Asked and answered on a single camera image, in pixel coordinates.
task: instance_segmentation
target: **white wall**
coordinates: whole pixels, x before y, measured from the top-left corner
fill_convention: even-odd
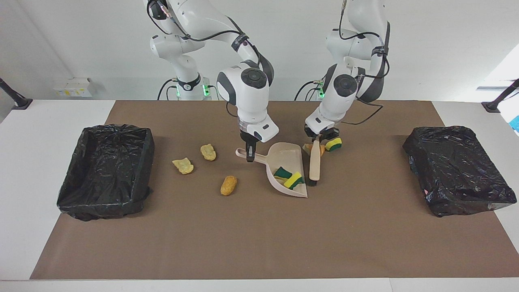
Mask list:
[[[272,99],[292,99],[302,83],[322,77],[332,64],[324,39],[338,25],[340,0],[211,2],[273,63]],[[519,43],[519,18],[511,13],[519,10],[517,0],[400,0],[386,6],[391,74],[383,99],[456,100]],[[149,38],[159,32],[142,0],[2,0],[0,11],[0,76],[26,96],[54,98],[55,79],[74,75],[92,78],[100,99],[153,99],[174,75],[149,50]],[[217,42],[191,55],[211,81],[240,61]]]
[[[0,90],[0,123],[7,117],[15,103],[2,90]]]

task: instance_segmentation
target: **wooden brush handle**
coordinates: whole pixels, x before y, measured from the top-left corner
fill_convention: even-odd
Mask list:
[[[313,142],[310,151],[310,180],[318,181],[321,178],[321,146],[319,137]]]

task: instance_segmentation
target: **green indicator light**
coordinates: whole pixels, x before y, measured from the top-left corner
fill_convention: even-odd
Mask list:
[[[209,88],[206,85],[202,85],[202,87],[203,87],[203,94],[205,96],[208,96],[209,94],[211,94],[211,92],[209,91]]]

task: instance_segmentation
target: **dustpan handle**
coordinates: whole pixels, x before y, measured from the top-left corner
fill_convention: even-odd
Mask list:
[[[245,149],[238,148],[238,149],[236,149],[236,156],[247,159],[247,152],[245,151]],[[254,161],[258,162],[258,163],[262,163],[262,164],[268,165],[267,157],[264,156],[264,155],[261,155],[261,154],[257,154],[256,153],[254,155]]]

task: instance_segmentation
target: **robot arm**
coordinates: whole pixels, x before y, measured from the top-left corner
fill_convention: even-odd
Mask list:
[[[346,0],[343,2],[342,13],[346,8],[348,19],[358,32],[335,29],[326,38],[336,64],[328,69],[323,80],[323,101],[305,120],[308,136],[337,137],[338,130],[332,129],[345,117],[355,99],[372,102],[380,97],[390,32],[384,7],[381,0],[350,1],[347,6]],[[354,58],[369,60],[370,67],[357,66]]]
[[[196,61],[185,55],[205,46],[205,42],[193,42],[182,38],[182,32],[162,11],[161,5],[168,5],[165,0],[143,0],[148,15],[160,23],[158,26],[165,35],[153,36],[149,45],[152,52],[159,58],[171,63],[176,73],[177,98],[179,100],[202,100],[210,96],[209,80],[198,72]]]
[[[147,1],[148,8],[154,14],[154,10],[158,15],[163,14],[164,19],[160,20],[162,27],[180,40],[198,43],[214,39],[225,42],[243,60],[221,71],[216,87],[224,100],[238,108],[247,161],[254,161],[256,143],[267,142],[279,132],[267,113],[269,86],[274,79],[272,65],[232,19],[220,13],[208,0],[149,1],[156,3],[154,6]]]

